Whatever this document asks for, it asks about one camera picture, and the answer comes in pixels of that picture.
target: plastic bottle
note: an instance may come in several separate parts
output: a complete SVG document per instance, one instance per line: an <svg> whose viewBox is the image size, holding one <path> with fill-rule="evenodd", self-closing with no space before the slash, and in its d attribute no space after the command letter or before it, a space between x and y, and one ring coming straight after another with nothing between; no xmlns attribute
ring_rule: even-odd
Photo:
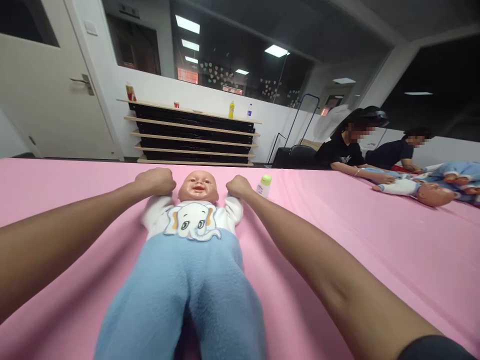
<svg viewBox="0 0 480 360"><path fill-rule="evenodd" d="M230 111L228 112L228 118L229 119L233 119L234 118L234 109L235 109L235 104L234 102L232 101L230 103Z"/></svg>
<svg viewBox="0 0 480 360"><path fill-rule="evenodd" d="M272 182L272 177L270 175L263 175L261 177L260 182L256 186L256 192L262 195L264 198L268 198L271 182Z"/></svg>

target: yellow bottle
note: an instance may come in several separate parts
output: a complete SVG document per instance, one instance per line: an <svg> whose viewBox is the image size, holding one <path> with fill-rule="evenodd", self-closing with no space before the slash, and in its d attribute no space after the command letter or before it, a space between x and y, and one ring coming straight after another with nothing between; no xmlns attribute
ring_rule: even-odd
<svg viewBox="0 0 480 360"><path fill-rule="evenodd" d="M233 119L234 118L234 109L235 109L235 104L234 102L232 101L230 103L230 111L228 112L228 118L229 119Z"/></svg>

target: hand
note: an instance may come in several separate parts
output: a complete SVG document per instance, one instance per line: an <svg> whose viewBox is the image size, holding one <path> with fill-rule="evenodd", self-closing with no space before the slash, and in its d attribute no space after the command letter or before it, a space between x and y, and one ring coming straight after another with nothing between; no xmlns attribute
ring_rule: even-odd
<svg viewBox="0 0 480 360"><path fill-rule="evenodd" d="M239 199L254 192L249 181L241 175L236 175L232 181L227 182L226 188L230 195Z"/></svg>
<svg viewBox="0 0 480 360"><path fill-rule="evenodd" d="M133 184L146 196L167 195L177 186L172 171L160 167L139 173Z"/></svg>
<svg viewBox="0 0 480 360"><path fill-rule="evenodd" d="M377 184L393 184L396 180L394 176L382 172L373 172L370 179Z"/></svg>

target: black hair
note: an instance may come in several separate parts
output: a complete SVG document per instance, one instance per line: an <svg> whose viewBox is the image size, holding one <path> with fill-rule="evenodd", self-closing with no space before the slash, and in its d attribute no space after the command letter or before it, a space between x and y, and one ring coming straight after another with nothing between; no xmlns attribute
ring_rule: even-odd
<svg viewBox="0 0 480 360"><path fill-rule="evenodd" d="M426 140L430 140L435 137L428 127L414 127L405 131L404 134L405 135L401 138L402 140L405 140L411 136L423 136Z"/></svg>
<svg viewBox="0 0 480 360"><path fill-rule="evenodd" d="M387 114L376 106L367 106L366 108L356 108L348 115L333 131L331 136L343 133L352 125L354 131L366 131L371 127L384 127L389 122Z"/></svg>

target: white door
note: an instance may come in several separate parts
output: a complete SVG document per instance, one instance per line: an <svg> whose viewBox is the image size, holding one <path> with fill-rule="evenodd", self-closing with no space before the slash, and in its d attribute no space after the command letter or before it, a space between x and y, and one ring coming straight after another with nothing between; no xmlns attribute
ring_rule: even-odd
<svg viewBox="0 0 480 360"><path fill-rule="evenodd" d="M43 157L118 159L64 2L6 1L1 11L3 112Z"/></svg>

